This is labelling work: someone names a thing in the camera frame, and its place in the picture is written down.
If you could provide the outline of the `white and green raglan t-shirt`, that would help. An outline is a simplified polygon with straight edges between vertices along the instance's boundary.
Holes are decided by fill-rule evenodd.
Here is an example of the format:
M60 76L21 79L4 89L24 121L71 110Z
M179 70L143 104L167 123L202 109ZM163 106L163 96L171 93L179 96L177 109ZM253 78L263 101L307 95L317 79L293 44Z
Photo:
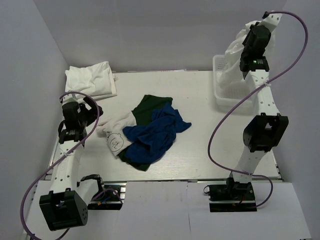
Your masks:
M97 136L106 140L111 153L121 161L131 165L139 171L147 171L149 163L136 163L126 157L126 151L132 144L123 133L125 127L147 126L152 122L154 110L163 108L167 103L171 104L173 98L145 95L141 102L132 110L109 117L100 117L96 127Z

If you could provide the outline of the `blue t-shirt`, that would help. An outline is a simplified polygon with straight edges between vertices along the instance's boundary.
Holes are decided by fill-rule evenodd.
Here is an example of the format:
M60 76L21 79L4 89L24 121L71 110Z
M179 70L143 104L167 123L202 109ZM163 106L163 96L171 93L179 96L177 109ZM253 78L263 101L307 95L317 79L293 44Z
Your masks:
M170 103L155 109L148 125L126 126L125 137L132 142L125 152L125 158L132 163L150 165L158 161L171 148L177 134L192 126L185 122L179 111Z

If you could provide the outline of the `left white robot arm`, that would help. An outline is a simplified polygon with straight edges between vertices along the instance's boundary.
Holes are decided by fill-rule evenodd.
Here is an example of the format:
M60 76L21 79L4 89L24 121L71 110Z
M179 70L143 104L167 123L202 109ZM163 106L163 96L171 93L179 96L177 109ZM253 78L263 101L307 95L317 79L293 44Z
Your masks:
M88 137L86 128L96 124L103 110L89 96L85 96L80 103L75 94L67 94L62 97L61 103L63 121L58 128L58 146L62 160L54 163L52 185L48 194L39 199L39 207L51 231L85 226L91 200L99 200L106 193L100 175L78 178Z

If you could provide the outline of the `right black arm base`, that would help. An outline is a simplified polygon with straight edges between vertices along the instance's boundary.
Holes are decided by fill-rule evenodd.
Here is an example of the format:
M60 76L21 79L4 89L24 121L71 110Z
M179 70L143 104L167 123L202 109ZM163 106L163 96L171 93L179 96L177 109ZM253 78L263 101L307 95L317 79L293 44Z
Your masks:
M203 193L209 196L209 211L211 213L256 212L257 204L250 183L248 190L229 191L226 184L206 185Z

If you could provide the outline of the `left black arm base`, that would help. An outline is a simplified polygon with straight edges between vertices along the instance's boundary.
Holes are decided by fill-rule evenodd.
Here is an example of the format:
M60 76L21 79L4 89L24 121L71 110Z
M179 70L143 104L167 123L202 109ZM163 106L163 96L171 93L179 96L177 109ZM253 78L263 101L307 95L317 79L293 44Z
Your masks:
M125 200L126 183L125 182L105 182L105 189L113 189L106 191L97 200L92 201L88 205L88 210L103 210L103 211L119 211L122 208L121 201Z

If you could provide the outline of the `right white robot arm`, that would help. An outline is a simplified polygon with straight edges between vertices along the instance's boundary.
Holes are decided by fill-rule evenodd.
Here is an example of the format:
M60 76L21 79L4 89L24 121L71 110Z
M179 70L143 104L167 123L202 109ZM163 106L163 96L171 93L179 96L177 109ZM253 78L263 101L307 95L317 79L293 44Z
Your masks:
M289 119L276 107L271 88L268 86L269 63L265 51L272 33L280 23L282 14L265 14L261 22L249 27L243 40L239 69L251 95L254 117L243 131L244 149L235 170L226 181L226 195L236 200L250 191L252 175L259 162L276 147Z

